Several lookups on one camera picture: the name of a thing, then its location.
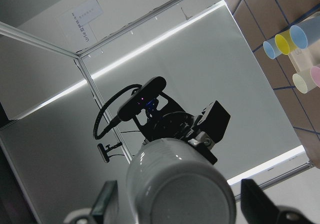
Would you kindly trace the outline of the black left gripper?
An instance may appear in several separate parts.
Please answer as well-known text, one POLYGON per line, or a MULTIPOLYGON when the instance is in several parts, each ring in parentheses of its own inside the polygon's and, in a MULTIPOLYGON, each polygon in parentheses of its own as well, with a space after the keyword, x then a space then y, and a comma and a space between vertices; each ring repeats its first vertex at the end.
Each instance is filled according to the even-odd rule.
POLYGON ((145 136, 145 143, 173 138, 186 142, 212 165, 218 159, 210 149, 220 142, 228 127, 231 115, 216 100, 204 108, 198 116, 185 112, 182 107, 167 94, 161 92, 168 101, 161 110, 157 110, 159 100, 154 98, 144 106, 146 123, 141 125, 137 116, 133 120, 139 131, 145 136))

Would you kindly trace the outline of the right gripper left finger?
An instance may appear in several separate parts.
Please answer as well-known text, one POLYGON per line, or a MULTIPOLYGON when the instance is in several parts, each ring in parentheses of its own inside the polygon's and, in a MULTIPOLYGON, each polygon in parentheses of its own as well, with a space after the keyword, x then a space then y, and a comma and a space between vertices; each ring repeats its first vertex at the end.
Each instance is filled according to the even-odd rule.
POLYGON ((106 181, 90 212, 96 224, 115 224, 118 216, 118 182, 106 181))

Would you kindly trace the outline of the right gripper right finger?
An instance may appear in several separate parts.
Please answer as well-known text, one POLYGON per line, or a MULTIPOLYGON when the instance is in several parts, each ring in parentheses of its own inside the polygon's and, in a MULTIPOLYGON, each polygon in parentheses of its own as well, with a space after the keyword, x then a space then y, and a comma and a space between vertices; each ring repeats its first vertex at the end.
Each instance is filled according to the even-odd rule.
POLYGON ((248 224, 278 224, 280 210, 253 179, 242 179, 240 208, 248 224))

